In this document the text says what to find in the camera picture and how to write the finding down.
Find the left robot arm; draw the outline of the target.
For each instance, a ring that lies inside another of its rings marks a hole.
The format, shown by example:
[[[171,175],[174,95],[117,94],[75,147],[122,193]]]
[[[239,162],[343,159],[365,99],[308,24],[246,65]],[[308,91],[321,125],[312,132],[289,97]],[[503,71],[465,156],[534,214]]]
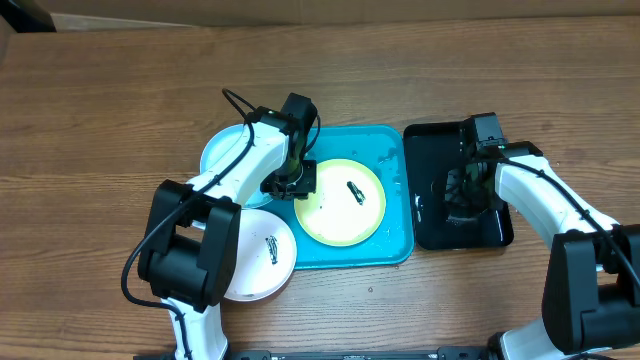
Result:
[[[222,91],[243,119],[236,143],[187,183],[156,189],[143,239],[122,270],[121,290],[136,305],[169,312],[175,359],[227,359],[219,304],[237,263],[241,212],[255,191],[277,200],[305,199],[316,189],[306,154],[321,118],[308,97],[291,93],[280,110],[255,107]]]

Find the yellow-green plate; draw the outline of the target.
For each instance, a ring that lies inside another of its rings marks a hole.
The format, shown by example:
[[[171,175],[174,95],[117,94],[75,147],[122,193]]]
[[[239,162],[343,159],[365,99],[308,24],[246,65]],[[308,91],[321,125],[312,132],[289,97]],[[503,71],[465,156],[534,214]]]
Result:
[[[386,195],[378,176],[349,159],[318,164],[316,190],[294,202],[302,229],[333,247],[359,244],[378,229],[386,211]]]

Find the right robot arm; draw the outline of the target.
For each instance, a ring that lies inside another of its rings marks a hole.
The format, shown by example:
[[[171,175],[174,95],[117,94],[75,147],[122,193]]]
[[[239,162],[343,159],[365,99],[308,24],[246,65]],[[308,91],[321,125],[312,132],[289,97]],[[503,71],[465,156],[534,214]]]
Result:
[[[639,228],[583,200],[528,141],[509,142],[493,113],[458,126],[463,162],[443,193],[455,221],[514,207],[544,240],[550,258],[533,322],[494,335],[495,359],[600,359],[639,342]]]

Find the light blue plate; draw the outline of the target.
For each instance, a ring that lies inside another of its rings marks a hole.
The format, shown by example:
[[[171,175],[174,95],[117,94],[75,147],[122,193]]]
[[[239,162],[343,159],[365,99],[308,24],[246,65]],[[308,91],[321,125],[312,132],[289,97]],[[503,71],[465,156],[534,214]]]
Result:
[[[211,166],[213,166],[223,155],[225,155],[233,145],[241,138],[244,131],[242,124],[227,127],[215,136],[213,136],[206,144],[201,153],[199,170],[203,174]],[[257,189],[247,200],[245,208],[259,208],[267,205],[272,199],[265,193]]]

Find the green scrubbing sponge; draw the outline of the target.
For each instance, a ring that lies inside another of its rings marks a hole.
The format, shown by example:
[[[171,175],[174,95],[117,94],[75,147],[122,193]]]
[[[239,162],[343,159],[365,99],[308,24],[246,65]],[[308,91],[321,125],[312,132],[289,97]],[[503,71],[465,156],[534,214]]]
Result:
[[[479,216],[482,209],[466,201],[447,201],[449,221],[472,221]]]

